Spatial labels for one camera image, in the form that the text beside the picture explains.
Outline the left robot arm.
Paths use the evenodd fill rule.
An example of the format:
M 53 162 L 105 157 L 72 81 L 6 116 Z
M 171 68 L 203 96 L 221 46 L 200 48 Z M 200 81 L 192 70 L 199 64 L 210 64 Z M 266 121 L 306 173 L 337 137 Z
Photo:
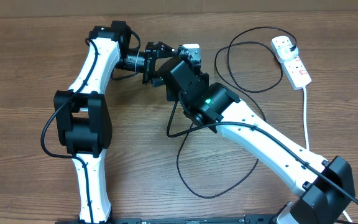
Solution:
M 155 61 L 183 51 L 162 42 L 149 42 L 144 51 L 130 47 L 137 34 L 124 21 L 109 27 L 96 26 L 86 43 L 88 56 L 76 80 L 67 91 L 57 91 L 52 116 L 57 122 L 60 144 L 75 165 L 80 190 L 81 210 L 77 223 L 113 223 L 108 198 L 105 157 L 112 139 L 112 123 L 105 92 L 115 69 L 135 76 L 143 73 L 151 81 Z

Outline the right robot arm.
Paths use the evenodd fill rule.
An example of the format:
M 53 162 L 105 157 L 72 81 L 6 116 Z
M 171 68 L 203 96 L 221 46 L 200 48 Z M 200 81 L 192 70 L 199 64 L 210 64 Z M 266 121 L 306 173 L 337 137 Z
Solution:
M 343 158 L 331 161 L 291 141 L 259 118 L 237 94 L 221 83 L 208 83 L 180 57 L 157 71 L 167 97 L 181 103 L 199 128 L 209 128 L 254 155 L 298 197 L 273 218 L 273 223 L 334 223 L 355 195 L 352 169 Z

